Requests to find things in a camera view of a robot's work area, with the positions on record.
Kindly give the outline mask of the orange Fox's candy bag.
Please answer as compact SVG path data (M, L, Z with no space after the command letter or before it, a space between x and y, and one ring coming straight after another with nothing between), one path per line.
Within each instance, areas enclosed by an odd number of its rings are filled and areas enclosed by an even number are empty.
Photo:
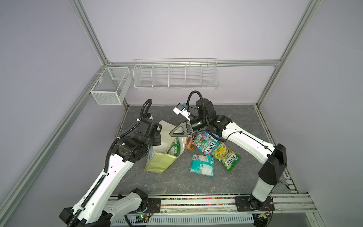
M185 150L193 150L193 135L189 136L187 139L186 139L186 144L185 144Z

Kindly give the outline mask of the paper bag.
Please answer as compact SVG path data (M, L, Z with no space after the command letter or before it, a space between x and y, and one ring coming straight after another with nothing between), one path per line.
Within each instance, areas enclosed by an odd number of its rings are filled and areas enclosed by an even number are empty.
M171 137L169 132L175 127L174 125L161 121L162 126L161 130L161 145L153 146L147 157L147 162L145 166L145 170L152 173L162 174L169 168L172 163L178 158L172 155L167 154L170 149L173 141L177 137ZM186 144L186 137L178 137L181 143L181 154L184 152L184 147Z

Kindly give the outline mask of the green snack bag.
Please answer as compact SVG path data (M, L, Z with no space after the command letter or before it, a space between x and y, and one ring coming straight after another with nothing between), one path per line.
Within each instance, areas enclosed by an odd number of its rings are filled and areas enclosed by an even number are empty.
M179 138L175 138L167 154L178 157L182 152L181 143Z

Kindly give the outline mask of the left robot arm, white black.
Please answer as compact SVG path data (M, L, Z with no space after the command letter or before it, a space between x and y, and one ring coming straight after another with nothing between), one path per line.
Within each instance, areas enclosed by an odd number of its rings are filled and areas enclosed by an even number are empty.
M161 145L162 126L151 119L151 105L152 99L148 99L136 125L112 142L103 171L86 194L73 207L62 210L59 218L68 227L109 227L114 220L132 211L146 210L148 195L140 189L132 190L116 202L108 200L132 166L153 146Z

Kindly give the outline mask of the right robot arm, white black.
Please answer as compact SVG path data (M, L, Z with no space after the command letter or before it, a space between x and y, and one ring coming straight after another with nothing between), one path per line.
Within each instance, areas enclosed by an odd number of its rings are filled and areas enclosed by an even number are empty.
M213 103L203 98L197 90L189 94L185 105L178 104L173 111L183 115L186 121L170 131L170 136L188 137L206 131L219 142L233 142L263 164L258 172L258 181L248 198L248 204L253 210L261 210L287 168L285 146L263 141L242 129L229 117L217 114Z

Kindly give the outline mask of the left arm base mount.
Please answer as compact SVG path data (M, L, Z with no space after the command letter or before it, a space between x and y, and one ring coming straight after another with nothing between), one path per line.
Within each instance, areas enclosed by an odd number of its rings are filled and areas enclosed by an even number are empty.
M131 213L160 213L161 210L161 198L152 197L148 198L146 202L142 202L140 207L136 211Z

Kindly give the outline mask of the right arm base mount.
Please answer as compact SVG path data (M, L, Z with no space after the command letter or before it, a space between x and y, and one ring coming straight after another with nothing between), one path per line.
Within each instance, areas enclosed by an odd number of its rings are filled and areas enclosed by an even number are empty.
M275 211L275 206L271 196L268 196L264 202L261 202L252 196L236 196L234 199L238 212Z

